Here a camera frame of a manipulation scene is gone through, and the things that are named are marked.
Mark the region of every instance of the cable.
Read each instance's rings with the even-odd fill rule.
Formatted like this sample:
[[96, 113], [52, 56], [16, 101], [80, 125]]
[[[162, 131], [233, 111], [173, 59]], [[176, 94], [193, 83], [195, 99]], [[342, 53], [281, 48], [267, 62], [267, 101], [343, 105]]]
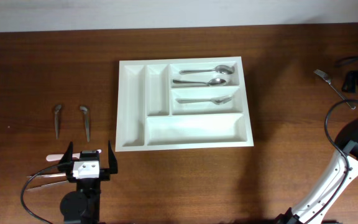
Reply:
[[335, 192], [333, 193], [333, 195], [328, 199], [328, 201], [323, 205], [323, 207], [318, 210], [318, 212], [316, 212], [311, 218], [309, 218], [309, 220], [307, 222], [305, 222], [304, 224], [307, 224], [309, 223], [310, 221], [312, 221], [314, 218], [316, 218], [331, 202], [332, 200], [334, 200], [335, 196], [338, 194], [339, 190], [342, 188], [342, 186], [344, 185], [346, 179], [347, 179], [347, 176], [349, 175], [349, 160], [347, 159], [347, 155], [345, 155], [342, 150], [335, 144], [334, 140], [331, 138], [331, 136], [329, 135], [328, 133], [328, 119], [331, 115], [331, 113], [333, 112], [333, 110], [343, 104], [343, 103], [347, 103], [347, 102], [352, 102], [352, 103], [357, 103], [358, 104], [358, 100], [342, 100], [336, 104], [334, 104], [328, 111], [327, 115], [326, 115], [326, 119], [325, 119], [325, 122], [324, 122], [324, 131], [326, 133], [326, 136], [328, 138], [328, 141], [335, 147], [335, 149], [341, 154], [341, 156], [343, 158], [345, 158], [345, 162], [346, 162], [346, 172], [345, 172], [345, 176], [344, 178], [342, 179], [341, 183], [339, 184], [338, 188], [335, 190]]
[[43, 221], [44, 223], [49, 223], [49, 224], [52, 224], [50, 221], [44, 219], [44, 218], [41, 218], [39, 217], [38, 215], [36, 215], [34, 212], [32, 212], [24, 203], [24, 199], [23, 199], [23, 196], [24, 196], [24, 192], [25, 192], [25, 189], [27, 188], [27, 186], [29, 185], [29, 183], [34, 180], [34, 178], [36, 178], [38, 175], [40, 175], [41, 173], [45, 172], [45, 171], [48, 171], [50, 169], [53, 169], [55, 167], [60, 167], [60, 166], [64, 166], [64, 165], [70, 165], [71, 162], [64, 162], [62, 164], [55, 164], [53, 166], [50, 166], [50, 167], [47, 167], [41, 171], [39, 171], [38, 173], [36, 173], [35, 175], [33, 175], [23, 186], [22, 188], [22, 191], [21, 191], [21, 194], [20, 194], [20, 201], [22, 202], [22, 206], [24, 208], [24, 210], [26, 212], [28, 212], [30, 215], [32, 215], [34, 218], [40, 220], [40, 221]]
[[335, 62], [335, 67], [349, 65], [355, 61], [358, 61], [358, 56], [350, 56], [350, 57], [342, 58]]

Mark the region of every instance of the white wall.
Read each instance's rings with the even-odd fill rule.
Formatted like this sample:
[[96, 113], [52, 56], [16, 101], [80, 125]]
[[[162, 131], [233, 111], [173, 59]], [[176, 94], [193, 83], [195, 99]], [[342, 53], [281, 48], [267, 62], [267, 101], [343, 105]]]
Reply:
[[358, 22], [358, 0], [0, 0], [0, 32]]

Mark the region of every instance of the cutlery tray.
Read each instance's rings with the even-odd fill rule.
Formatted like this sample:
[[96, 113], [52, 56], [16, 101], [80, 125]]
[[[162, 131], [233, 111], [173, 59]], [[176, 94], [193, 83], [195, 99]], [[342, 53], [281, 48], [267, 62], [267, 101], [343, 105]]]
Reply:
[[[181, 70], [234, 67], [231, 75]], [[173, 79], [224, 86], [175, 84]], [[231, 101], [178, 103], [177, 99], [231, 96]], [[253, 146], [240, 57], [120, 61], [116, 151]]]

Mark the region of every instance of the brown tabletop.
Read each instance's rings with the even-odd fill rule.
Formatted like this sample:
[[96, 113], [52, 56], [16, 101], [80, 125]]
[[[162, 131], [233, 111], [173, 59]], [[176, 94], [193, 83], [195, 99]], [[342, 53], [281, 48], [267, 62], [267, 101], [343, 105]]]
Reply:
[[[40, 223], [19, 200], [26, 176], [51, 165], [47, 154], [103, 149], [115, 143], [120, 60], [241, 56], [254, 147], [117, 152], [119, 173], [102, 183], [106, 223], [229, 223], [275, 218], [306, 196], [333, 154], [323, 130], [339, 101], [313, 71], [340, 88], [358, 62], [358, 24], [191, 29], [91, 30], [0, 34], [0, 223]], [[357, 94], [345, 94], [358, 99]], [[62, 103], [60, 138], [52, 108]], [[86, 142], [80, 105], [91, 110]], [[358, 116], [346, 105], [331, 134]], [[35, 180], [31, 186], [54, 180]], [[63, 184], [27, 192], [36, 214], [61, 223]], [[358, 178], [326, 219], [358, 223]]]

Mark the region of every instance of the metal fork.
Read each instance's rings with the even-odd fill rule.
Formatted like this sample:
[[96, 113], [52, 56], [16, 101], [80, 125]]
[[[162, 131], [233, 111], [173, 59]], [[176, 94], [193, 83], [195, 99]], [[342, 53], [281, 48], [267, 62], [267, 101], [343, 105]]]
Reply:
[[[331, 84], [331, 77], [328, 76], [327, 73], [325, 73], [325, 72], [323, 72], [323, 71], [321, 71], [321, 70], [318, 70], [318, 69], [316, 69], [316, 70], [314, 71], [314, 73], [317, 74], [318, 76], [320, 76], [324, 81], [326, 81], [326, 82], [328, 83], [328, 85], [329, 85], [333, 90], [335, 90], [335, 92], [342, 98], [342, 100], [347, 100], [347, 98], [346, 98], [344, 95], [342, 95], [341, 92], [339, 92], [335, 87], [332, 86], [332, 84]], [[347, 105], [349, 105], [349, 107], [350, 107], [352, 110], [354, 110], [354, 109], [356, 108], [356, 106], [354, 106], [352, 103], [349, 103], [349, 102], [346, 102], [346, 103], [347, 103]]]

